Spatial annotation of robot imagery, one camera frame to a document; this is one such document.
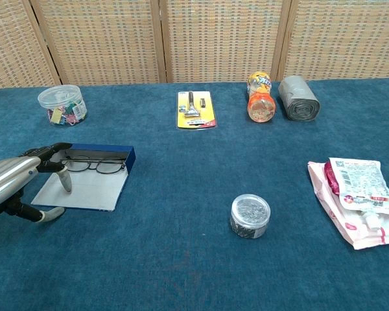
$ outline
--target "pink packaging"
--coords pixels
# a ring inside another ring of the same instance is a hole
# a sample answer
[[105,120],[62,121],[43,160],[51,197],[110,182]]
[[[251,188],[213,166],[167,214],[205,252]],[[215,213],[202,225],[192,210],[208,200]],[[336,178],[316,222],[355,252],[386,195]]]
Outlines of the pink packaging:
[[355,249],[389,244],[389,214],[380,214],[380,229],[369,229],[359,211],[351,211],[341,206],[326,178],[325,163],[309,162],[308,170],[315,195],[346,241]]
[[324,173],[327,177],[327,181],[329,182],[331,190],[338,196],[340,194],[340,188],[338,187],[338,182],[335,173],[333,172],[333,168],[331,167],[330,161],[326,162],[324,165]]

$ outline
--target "yellow packaging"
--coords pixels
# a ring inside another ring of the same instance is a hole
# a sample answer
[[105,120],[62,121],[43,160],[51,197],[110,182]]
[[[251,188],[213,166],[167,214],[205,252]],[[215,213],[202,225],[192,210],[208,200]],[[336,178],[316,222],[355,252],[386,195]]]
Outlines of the yellow packaging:
[[189,116],[189,92],[177,95],[177,127],[188,129],[212,128],[217,125],[212,98],[208,91],[194,91],[193,106],[199,116]]

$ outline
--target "gray plastic bag roll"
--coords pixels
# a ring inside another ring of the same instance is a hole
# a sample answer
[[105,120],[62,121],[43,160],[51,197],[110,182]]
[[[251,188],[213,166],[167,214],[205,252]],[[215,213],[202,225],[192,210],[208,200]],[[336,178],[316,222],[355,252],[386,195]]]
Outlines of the gray plastic bag roll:
[[288,76],[278,87],[288,118],[295,121],[314,120],[320,103],[302,76]]

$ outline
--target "glasses lens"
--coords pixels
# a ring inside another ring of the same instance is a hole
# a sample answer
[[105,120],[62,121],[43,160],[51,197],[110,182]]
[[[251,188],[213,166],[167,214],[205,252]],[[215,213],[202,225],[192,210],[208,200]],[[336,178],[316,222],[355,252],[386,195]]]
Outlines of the glasses lens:
[[123,160],[119,157],[107,157],[97,165],[97,172],[101,174],[113,174],[118,172],[123,165]]
[[84,155],[78,155],[66,161],[65,165],[67,167],[67,170],[70,172],[82,172],[83,170],[87,170],[90,166],[89,157],[86,157]]

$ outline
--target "eyeglasses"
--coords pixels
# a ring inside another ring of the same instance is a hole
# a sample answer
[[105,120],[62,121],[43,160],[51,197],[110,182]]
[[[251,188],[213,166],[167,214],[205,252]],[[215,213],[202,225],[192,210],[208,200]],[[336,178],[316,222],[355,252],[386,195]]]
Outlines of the eyeglasses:
[[65,159],[60,160],[60,162],[65,165],[70,172],[96,170],[100,174],[115,174],[125,167],[125,159],[120,157],[95,159],[87,157],[86,155],[78,155],[76,157],[67,156]]

